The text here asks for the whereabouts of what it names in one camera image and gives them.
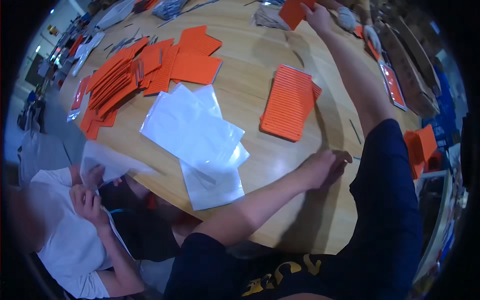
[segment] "stack of orange trays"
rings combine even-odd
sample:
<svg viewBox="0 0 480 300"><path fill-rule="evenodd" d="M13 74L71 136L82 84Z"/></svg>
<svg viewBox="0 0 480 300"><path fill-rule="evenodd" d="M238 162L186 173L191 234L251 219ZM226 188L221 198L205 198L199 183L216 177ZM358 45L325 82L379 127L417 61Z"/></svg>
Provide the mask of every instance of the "stack of orange trays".
<svg viewBox="0 0 480 300"><path fill-rule="evenodd" d="M113 126L121 101L138 88L144 64L133 58L147 43L144 37L121 49L92 75L86 88L90 100L80 123L88 139L96 140L100 126Z"/></svg>
<svg viewBox="0 0 480 300"><path fill-rule="evenodd" d="M222 60L211 57L222 42L206 34L207 26L188 28L182 31L177 45L165 43L162 48L160 68L146 75L141 87L145 87L144 96L167 92L170 80L175 83L187 81L196 84L212 84Z"/></svg>
<svg viewBox="0 0 480 300"><path fill-rule="evenodd" d="M303 123L321 92L310 74L279 65L265 113L260 117L260 129L292 142L299 141Z"/></svg>
<svg viewBox="0 0 480 300"><path fill-rule="evenodd" d="M123 100L137 89L150 96L168 92L171 79L211 84L222 60L210 55L222 42L206 35L206 30L206 25L185 29L176 45L173 38L152 44L143 37L105 62L86 88L91 94L80 124L86 137L95 140L99 127L113 126Z"/></svg>
<svg viewBox="0 0 480 300"><path fill-rule="evenodd" d="M412 172L412 178L418 179L428 159L437 149L437 142L433 134L433 128L428 124L425 128L417 131L407 130L403 135L408 149L408 162Z"/></svg>

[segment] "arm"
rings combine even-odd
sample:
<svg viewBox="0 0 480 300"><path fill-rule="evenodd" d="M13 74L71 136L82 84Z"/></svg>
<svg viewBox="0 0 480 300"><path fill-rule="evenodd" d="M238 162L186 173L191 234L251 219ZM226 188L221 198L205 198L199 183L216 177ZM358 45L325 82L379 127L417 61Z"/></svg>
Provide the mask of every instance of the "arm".
<svg viewBox="0 0 480 300"><path fill-rule="evenodd" d="M373 25L372 17L370 15L370 0L360 0L357 4L362 25Z"/></svg>
<svg viewBox="0 0 480 300"><path fill-rule="evenodd" d="M72 176L72 186L82 184L82 178L80 178L80 165L73 165L68 167L70 175Z"/></svg>
<svg viewBox="0 0 480 300"><path fill-rule="evenodd" d="M293 172L224 207L193 232L225 246L245 240L296 195L335 182L343 174L345 161L352 162L347 152L317 152Z"/></svg>
<svg viewBox="0 0 480 300"><path fill-rule="evenodd" d="M111 298L143 292L144 284L137 272L137 266L110 224L97 228L98 236L112 259L114 272L97 271L98 276Z"/></svg>
<svg viewBox="0 0 480 300"><path fill-rule="evenodd" d="M75 212L90 221L97 229L107 253L112 259L114 272L97 271L110 297L136 294L144 290L135 262L114 234L107 213L101 208L101 198L83 185L70 190Z"/></svg>
<svg viewBox="0 0 480 300"><path fill-rule="evenodd" d="M382 82L375 77L355 52L330 30L330 14L325 7L315 4L311 11L302 4L307 21L327 45L340 72L345 89L357 109L363 135L386 119L395 119Z"/></svg>

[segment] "white plastic bag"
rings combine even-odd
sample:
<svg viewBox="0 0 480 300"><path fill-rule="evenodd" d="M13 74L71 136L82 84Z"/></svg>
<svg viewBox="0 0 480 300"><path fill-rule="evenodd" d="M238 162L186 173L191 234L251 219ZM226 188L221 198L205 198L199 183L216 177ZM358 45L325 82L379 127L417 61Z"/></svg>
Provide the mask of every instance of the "white plastic bag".
<svg viewBox="0 0 480 300"><path fill-rule="evenodd" d="M222 118L215 91L211 85L191 92L184 85L178 84L172 95L181 100L199 101L211 116ZM238 143L229 161L221 171L221 179L213 182L211 178L189 164L180 160L180 167L193 210L203 210L232 203L244 196L243 187L237 168L243 164L250 154L241 143Z"/></svg>
<svg viewBox="0 0 480 300"><path fill-rule="evenodd" d="M181 101L164 92L158 95L140 132L214 181L221 178L222 168L245 133L210 116L199 101Z"/></svg>
<svg viewBox="0 0 480 300"><path fill-rule="evenodd" d="M85 179L88 173L98 165L105 167L105 173L102 177L103 184L122 177L130 170L138 173L155 173L152 168L138 160L120 154L94 141L87 140L80 164L80 177L83 182L86 182Z"/></svg>
<svg viewBox="0 0 480 300"><path fill-rule="evenodd" d="M104 36L104 32L99 32L92 38L92 40L88 44L81 44L78 46L77 52L75 52L74 57L79 60L72 71L73 76L77 76L78 71L84 65L85 61L88 58L88 55L90 55L90 52L93 50L93 48L97 47L98 44L100 44Z"/></svg>

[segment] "clear plastic bag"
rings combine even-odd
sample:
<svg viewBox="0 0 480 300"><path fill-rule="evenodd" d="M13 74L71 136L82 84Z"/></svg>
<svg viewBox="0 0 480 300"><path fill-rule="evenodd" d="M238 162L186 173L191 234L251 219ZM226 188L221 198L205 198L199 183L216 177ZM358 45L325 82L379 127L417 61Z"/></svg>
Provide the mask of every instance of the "clear plastic bag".
<svg viewBox="0 0 480 300"><path fill-rule="evenodd" d="M90 55L90 52L100 44L103 37L105 36L104 32L97 33L92 40L88 44L81 44L78 46L77 52L75 52L75 58L78 59L77 64L75 65L72 75L77 76L78 71L80 71L81 67L84 65L85 61Z"/></svg>
<svg viewBox="0 0 480 300"><path fill-rule="evenodd" d="M250 25L290 30L290 27L278 15L284 0L263 1L253 14Z"/></svg>
<svg viewBox="0 0 480 300"><path fill-rule="evenodd" d="M75 89L75 94L73 95L73 103L70 111L67 113L67 122L75 120L80 113L80 107L82 104L83 97L85 96L85 91L87 88L88 83L90 82L91 75L82 78L78 84L77 88Z"/></svg>
<svg viewBox="0 0 480 300"><path fill-rule="evenodd" d="M200 102L211 116L222 118L215 91L206 85L191 92L184 85L178 84L172 95L187 101ZM232 203L245 195L237 168L243 164L250 154L241 143L238 143L229 161L219 171L219 180L212 180L206 174L180 160L180 167L193 210L203 210Z"/></svg>
<svg viewBox="0 0 480 300"><path fill-rule="evenodd" d="M140 132L179 159L217 180L245 133L210 116L199 101L160 93Z"/></svg>
<svg viewBox="0 0 480 300"><path fill-rule="evenodd" d="M138 160L88 140L85 143L82 162L80 164L80 178L82 178L82 182L85 184L89 183L87 177L92 169L97 166L103 166L105 168L102 176L102 185L122 177L131 170L137 173L155 173L152 168Z"/></svg>
<svg viewBox="0 0 480 300"><path fill-rule="evenodd" d="M162 20L170 20L180 14L187 2L188 0L162 0L153 8L152 14Z"/></svg>

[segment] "person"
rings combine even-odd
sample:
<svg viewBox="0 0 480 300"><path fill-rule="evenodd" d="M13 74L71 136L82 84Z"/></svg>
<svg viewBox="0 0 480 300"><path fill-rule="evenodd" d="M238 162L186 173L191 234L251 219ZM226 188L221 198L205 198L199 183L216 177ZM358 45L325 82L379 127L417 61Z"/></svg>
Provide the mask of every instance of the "person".
<svg viewBox="0 0 480 300"><path fill-rule="evenodd" d="M372 46L377 51L377 53L382 52L382 44L380 39L373 27L372 17L370 14L370 0L317 0L317 2L328 9L335 10L338 13L338 24L345 30L354 32L357 27L357 21L351 10L347 7L348 4L351 4L350 7L353 7L360 15L360 23L363 26L363 39L365 43L368 43L370 40Z"/></svg>
<svg viewBox="0 0 480 300"><path fill-rule="evenodd" d="M21 248L75 298L136 294L145 282L164 289L169 272L163 283L151 276L170 270L180 247L167 221L145 208L149 190L126 175L97 194L105 168L84 181L79 169L41 170L9 202Z"/></svg>
<svg viewBox="0 0 480 300"><path fill-rule="evenodd" d="M226 247L247 239L299 193L328 188L352 162L346 151L317 152L296 170L201 223L175 258L165 299L407 296L420 260L421 223L407 147L393 106L382 83L330 30L326 8L302 7L335 60L366 136L358 173L350 185L358 212L353 235L337 255L275 252L242 260L226 252Z"/></svg>

